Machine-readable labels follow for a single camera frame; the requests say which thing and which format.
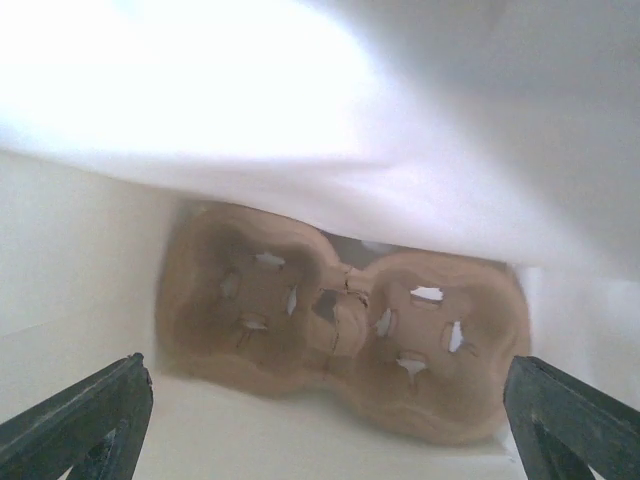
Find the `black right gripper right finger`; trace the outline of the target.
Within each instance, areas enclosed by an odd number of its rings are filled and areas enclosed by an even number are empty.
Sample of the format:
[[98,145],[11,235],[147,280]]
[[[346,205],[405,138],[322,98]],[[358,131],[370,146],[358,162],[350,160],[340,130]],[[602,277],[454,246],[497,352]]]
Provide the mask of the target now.
[[529,479],[639,477],[639,412],[533,356],[516,356],[503,403]]

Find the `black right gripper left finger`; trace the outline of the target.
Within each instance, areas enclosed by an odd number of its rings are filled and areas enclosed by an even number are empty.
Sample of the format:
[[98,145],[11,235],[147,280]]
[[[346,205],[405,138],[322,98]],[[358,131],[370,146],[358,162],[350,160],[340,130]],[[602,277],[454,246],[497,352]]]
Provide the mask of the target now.
[[130,479],[153,409],[134,353],[1,424],[3,479]]

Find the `brown cardboard cup carrier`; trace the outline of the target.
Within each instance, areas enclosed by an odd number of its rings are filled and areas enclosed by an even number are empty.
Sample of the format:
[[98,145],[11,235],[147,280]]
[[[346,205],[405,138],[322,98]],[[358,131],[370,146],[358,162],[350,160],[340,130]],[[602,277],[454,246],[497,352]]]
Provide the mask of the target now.
[[222,204],[165,257],[156,334],[179,372],[253,395],[327,388],[396,433],[456,445],[505,422],[527,302],[502,264],[424,250],[344,263],[318,229]]

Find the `cream paper bag with handles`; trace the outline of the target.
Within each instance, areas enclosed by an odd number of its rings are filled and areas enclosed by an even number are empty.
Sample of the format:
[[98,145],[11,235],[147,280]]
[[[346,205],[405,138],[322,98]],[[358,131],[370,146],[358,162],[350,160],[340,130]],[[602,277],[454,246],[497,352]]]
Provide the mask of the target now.
[[141,352],[140,479],[520,479],[507,432],[387,434],[325,393],[169,374],[161,261],[206,200],[362,264],[503,261],[536,356],[639,403],[635,1],[5,1],[1,415]]

